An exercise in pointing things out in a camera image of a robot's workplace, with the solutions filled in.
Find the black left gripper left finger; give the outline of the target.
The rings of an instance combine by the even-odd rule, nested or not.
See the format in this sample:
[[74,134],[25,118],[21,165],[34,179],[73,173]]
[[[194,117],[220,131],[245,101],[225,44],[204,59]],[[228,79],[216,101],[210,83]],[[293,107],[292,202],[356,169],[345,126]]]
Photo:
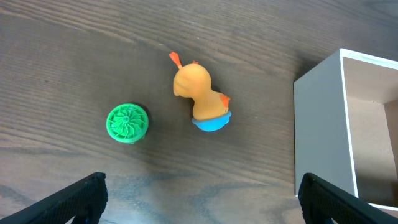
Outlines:
[[1,224],[99,223],[108,202],[106,174],[95,172],[1,219]]

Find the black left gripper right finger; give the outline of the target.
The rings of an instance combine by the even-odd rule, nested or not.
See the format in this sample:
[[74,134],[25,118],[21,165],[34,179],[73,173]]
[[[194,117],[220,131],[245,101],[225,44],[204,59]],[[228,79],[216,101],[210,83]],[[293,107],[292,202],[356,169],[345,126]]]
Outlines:
[[298,199],[306,224],[397,224],[396,217],[312,173],[303,176]]

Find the green ribbed wheel toy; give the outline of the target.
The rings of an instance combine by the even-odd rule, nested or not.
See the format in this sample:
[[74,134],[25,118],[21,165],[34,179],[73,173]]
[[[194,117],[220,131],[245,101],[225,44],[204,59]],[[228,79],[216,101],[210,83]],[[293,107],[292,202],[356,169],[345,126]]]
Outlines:
[[134,144],[145,138],[149,117],[145,109],[134,103],[124,103],[112,109],[106,118],[106,130],[117,142]]

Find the white cardboard box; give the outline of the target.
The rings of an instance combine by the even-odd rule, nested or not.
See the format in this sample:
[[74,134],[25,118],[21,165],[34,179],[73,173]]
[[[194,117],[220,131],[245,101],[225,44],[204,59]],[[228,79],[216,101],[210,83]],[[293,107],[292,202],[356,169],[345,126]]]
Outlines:
[[313,173],[397,213],[397,62],[339,49],[294,82],[295,185]]

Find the orange rubber duck toy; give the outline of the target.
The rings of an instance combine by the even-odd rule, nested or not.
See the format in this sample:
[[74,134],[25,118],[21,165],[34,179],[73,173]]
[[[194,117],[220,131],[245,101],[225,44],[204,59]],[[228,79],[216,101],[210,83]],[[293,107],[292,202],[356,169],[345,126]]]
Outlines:
[[169,57],[178,67],[173,80],[174,95],[193,100],[192,123],[205,132],[226,126],[231,118],[230,97],[212,89],[208,70],[196,61],[182,65],[176,52],[169,53]]

